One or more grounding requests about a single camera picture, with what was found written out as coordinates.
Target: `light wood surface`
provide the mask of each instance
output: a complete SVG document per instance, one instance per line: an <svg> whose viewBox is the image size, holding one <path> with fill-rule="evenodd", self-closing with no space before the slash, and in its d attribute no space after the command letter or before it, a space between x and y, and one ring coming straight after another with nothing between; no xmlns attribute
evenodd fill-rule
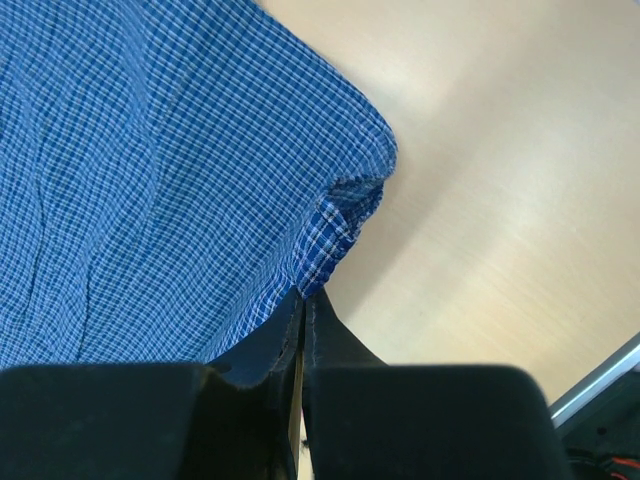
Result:
<svg viewBox="0 0 640 480"><path fill-rule="evenodd" d="M262 4L398 139L328 285L374 352L517 365L551 401L640 330L640 5Z"/></svg>

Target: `silver bar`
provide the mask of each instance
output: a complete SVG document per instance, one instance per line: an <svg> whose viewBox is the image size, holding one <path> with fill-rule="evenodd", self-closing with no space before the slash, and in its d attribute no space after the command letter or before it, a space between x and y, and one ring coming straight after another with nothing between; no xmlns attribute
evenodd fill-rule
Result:
<svg viewBox="0 0 640 480"><path fill-rule="evenodd" d="M640 372L640 333L551 405L551 418L556 428L631 370Z"/></svg>

